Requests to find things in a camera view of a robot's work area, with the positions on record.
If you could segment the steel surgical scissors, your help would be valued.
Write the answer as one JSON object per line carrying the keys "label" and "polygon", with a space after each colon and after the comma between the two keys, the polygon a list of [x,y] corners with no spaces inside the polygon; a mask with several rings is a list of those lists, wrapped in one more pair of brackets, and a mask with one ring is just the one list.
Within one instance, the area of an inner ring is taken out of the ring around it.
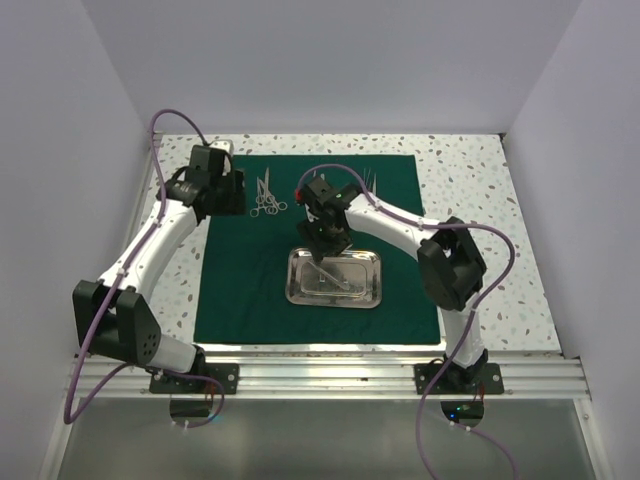
{"label": "steel surgical scissors", "polygon": [[267,210],[261,213],[264,213],[266,215],[277,215],[278,213],[285,211],[288,208],[288,204],[286,202],[277,200],[274,194],[273,196],[274,196],[274,202],[267,203]]}

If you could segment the steel needle holder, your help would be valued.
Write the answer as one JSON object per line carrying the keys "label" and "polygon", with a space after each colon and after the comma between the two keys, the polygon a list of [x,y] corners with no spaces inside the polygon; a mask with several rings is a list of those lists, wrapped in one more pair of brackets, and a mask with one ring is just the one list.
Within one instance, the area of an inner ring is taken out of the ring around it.
{"label": "steel needle holder", "polygon": [[250,216],[256,218],[261,212],[267,210],[266,194],[264,191],[263,182],[260,179],[256,180],[256,197],[255,206],[250,210]]}

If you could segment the steel instrument tray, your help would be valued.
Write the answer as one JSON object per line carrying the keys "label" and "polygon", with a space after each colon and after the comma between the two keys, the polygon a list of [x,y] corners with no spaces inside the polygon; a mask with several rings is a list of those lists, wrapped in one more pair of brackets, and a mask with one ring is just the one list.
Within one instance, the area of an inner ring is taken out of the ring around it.
{"label": "steel instrument tray", "polygon": [[[325,281],[318,266],[340,270],[350,282],[343,291]],[[285,296],[294,305],[373,309],[382,299],[381,259],[366,250],[346,250],[316,263],[306,248],[294,249],[288,257]]]}

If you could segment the dark green surgical cloth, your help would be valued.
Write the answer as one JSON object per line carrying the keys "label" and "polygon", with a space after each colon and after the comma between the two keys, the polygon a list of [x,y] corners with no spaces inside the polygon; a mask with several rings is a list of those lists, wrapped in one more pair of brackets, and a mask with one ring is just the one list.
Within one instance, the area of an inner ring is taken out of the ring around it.
{"label": "dark green surgical cloth", "polygon": [[255,205],[256,178],[270,168],[269,189],[288,204],[277,215],[261,213],[209,220],[194,339],[223,344],[400,344],[435,345],[438,312],[426,296],[418,264],[399,249],[370,235],[354,233],[353,246],[381,258],[382,299],[373,309],[294,305],[285,296],[288,257],[302,246],[296,230],[304,210],[295,202],[302,174],[323,168],[335,188],[377,174],[377,196],[420,214],[416,162],[412,155],[238,155],[245,173],[246,199]]}

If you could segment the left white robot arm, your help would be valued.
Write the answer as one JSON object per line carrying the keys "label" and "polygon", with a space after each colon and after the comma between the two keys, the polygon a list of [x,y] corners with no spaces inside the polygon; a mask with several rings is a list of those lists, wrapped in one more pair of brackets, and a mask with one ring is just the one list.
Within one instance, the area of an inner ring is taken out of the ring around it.
{"label": "left white robot arm", "polygon": [[207,367],[196,346],[162,332],[149,305],[158,280],[183,241],[211,216],[246,211],[244,173],[233,164],[233,144],[193,146],[187,165],[158,190],[148,219],[98,280],[72,294],[83,349],[149,370],[169,370],[185,392],[201,390]]}

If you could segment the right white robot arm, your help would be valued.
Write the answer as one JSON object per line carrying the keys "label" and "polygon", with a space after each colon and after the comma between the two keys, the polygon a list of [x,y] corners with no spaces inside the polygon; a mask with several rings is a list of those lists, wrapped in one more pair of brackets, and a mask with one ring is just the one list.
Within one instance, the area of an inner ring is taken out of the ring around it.
{"label": "right white robot arm", "polygon": [[297,230],[317,263],[349,249],[352,232],[382,240],[417,262],[426,296],[441,310],[447,339],[444,372],[432,381],[458,394],[475,389],[488,360],[474,323],[487,267],[462,221],[452,217],[430,225],[361,186],[338,190],[321,177],[299,186],[296,202],[306,210]]}

